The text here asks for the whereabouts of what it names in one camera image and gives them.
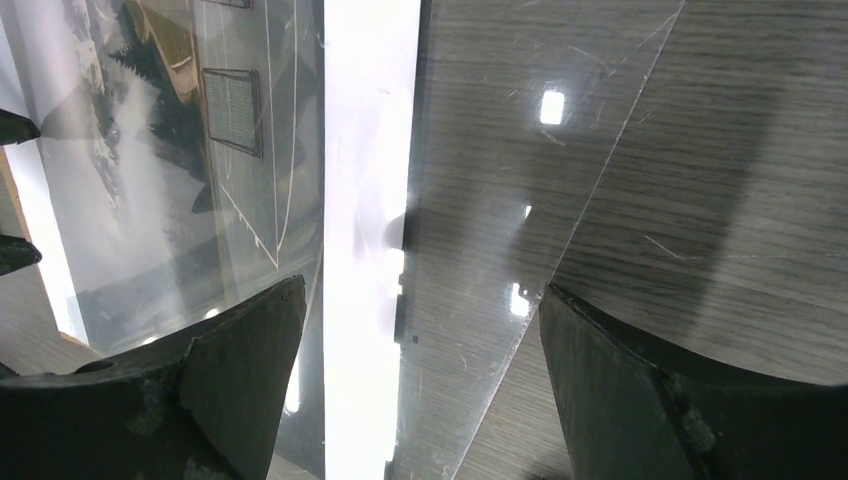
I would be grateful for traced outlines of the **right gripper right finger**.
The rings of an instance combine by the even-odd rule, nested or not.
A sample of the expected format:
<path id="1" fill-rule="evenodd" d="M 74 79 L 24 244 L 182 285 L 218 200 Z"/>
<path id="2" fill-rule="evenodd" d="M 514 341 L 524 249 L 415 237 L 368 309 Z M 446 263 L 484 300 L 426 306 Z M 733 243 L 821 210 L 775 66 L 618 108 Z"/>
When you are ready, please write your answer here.
<path id="1" fill-rule="evenodd" d="M 577 479 L 843 479 L 847 389 L 702 356 L 549 285 L 540 336 Z"/>

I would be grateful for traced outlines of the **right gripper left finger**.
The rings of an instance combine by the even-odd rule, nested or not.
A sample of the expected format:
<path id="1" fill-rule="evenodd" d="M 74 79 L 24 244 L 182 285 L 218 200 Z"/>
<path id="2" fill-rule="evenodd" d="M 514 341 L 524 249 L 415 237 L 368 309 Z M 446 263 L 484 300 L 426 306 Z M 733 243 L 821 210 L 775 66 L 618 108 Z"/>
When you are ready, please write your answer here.
<path id="1" fill-rule="evenodd" d="M 1 381 L 5 479 L 263 479 L 306 313 L 295 275 L 67 374 Z"/>

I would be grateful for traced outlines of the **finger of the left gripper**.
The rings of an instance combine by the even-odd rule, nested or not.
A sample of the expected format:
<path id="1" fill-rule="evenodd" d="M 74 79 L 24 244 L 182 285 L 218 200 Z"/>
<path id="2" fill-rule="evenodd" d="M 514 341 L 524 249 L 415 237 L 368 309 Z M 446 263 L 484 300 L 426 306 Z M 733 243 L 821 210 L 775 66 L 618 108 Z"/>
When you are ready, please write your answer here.
<path id="1" fill-rule="evenodd" d="M 41 131 L 27 117 L 1 109 L 0 110 L 0 143 L 18 145 L 41 137 Z"/>
<path id="2" fill-rule="evenodd" d="M 28 240 L 2 234 L 0 237 L 0 275 L 35 265 L 42 259 L 41 252 Z"/>

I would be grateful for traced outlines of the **landscape photo print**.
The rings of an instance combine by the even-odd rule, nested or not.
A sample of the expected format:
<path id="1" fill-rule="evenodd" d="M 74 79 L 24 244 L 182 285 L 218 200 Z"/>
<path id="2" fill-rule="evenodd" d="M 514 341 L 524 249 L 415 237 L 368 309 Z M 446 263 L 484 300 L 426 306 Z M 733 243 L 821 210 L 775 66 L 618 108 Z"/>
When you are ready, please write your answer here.
<path id="1" fill-rule="evenodd" d="M 388 479 L 409 119 L 333 49 L 326 1 L 5 1 L 6 150 L 42 253 L 52 369 L 129 351 L 290 276 L 306 320 L 272 474 Z"/>

